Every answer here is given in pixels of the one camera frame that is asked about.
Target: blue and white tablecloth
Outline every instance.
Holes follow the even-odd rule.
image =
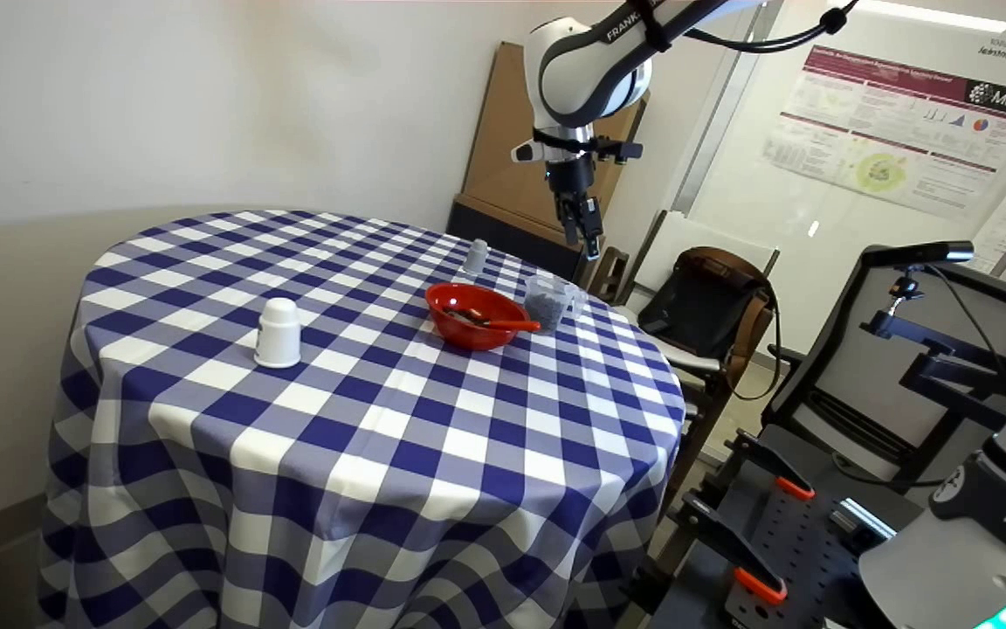
[[[578,297],[554,335],[440,347],[468,239],[331,211],[189,217],[103,250],[62,362],[41,616],[62,626],[608,620],[681,390]],[[491,250],[483,284],[536,276]],[[252,358],[294,297],[303,358]]]

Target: white wall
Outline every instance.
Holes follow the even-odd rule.
[[[988,0],[899,2],[1006,18],[1006,2]],[[819,11],[825,0],[783,2],[775,36],[812,25]],[[825,39],[825,46],[835,47],[1006,82],[1006,61],[978,55],[978,46],[983,43],[988,36],[861,15],[856,15],[841,36]],[[689,206],[689,217],[698,224],[783,248],[773,278],[783,299],[785,347],[794,348],[805,348],[812,343],[828,306],[837,297],[837,286],[866,244],[973,237],[978,228],[988,224],[988,210],[978,218],[951,218],[775,166],[763,157],[763,142],[777,122],[777,108],[799,81],[803,60],[805,47],[757,60],[710,177],[698,199]]]
[[[62,333],[98,250],[218,206],[443,228],[494,43],[608,6],[0,0],[0,506],[41,490]],[[629,171],[615,211],[681,180],[693,81],[677,67],[641,126],[645,180]]]

